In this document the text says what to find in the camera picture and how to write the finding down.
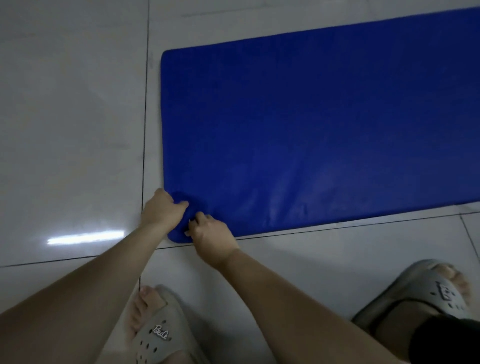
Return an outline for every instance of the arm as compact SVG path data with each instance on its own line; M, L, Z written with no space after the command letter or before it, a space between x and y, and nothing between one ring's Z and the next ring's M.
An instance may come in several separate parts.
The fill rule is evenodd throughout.
M1 363L93 363L141 272L187 202L163 189L139 228L102 255L0 315Z
M198 213L189 228L198 255L237 291L280 363L398 363L354 324L242 252L223 222Z

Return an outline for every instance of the foot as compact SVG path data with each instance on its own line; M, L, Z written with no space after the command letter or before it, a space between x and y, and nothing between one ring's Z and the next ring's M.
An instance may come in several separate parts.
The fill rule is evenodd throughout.
M450 264L439 264L433 270L451 281L463 296L467 306L470 305L470 285L462 273ZM413 333L435 315L441 313L427 304L415 301L402 302L380 322L375 331L375 338L400 360L408 362L408 346Z
M147 323L152 316L166 304L165 300L152 287L143 286L140 288L138 294L132 302L130 302L130 312L127 316L127 331L130 342L143 325L145 325L145 323ZM186 352L180 351L173 353L162 362L162 364L170 363L193 364L193 361Z

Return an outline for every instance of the slipper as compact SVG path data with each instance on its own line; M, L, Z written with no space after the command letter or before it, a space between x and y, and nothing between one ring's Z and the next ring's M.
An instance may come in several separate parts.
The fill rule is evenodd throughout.
M167 303L137 332L132 341L136 364L157 364L174 352L188 353L196 364L210 364L193 337L177 299L165 287L156 291Z
M432 270L439 264L446 263L426 259L412 264L385 291L358 312L352 322L373 335L378 323L403 301L422 302L445 315L460 319L471 318L468 306L453 283Z

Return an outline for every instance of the gray slipper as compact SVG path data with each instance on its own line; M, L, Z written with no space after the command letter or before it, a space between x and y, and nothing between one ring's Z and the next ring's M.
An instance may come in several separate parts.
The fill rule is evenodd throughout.
M193 337L187 318L176 298L164 287L156 287L167 303L140 329L132 341L137 364L157 364L177 351L189 354L196 364L209 364Z
M373 334L376 324L402 301L428 304L445 315L471 318L462 295L448 279L432 269L440 260L427 259L412 264L377 298L358 312L352 322Z

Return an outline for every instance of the yoga mat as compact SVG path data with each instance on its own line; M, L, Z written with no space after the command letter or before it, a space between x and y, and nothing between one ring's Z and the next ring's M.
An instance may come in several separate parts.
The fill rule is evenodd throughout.
M164 187L235 236L480 200L480 8L166 51Z

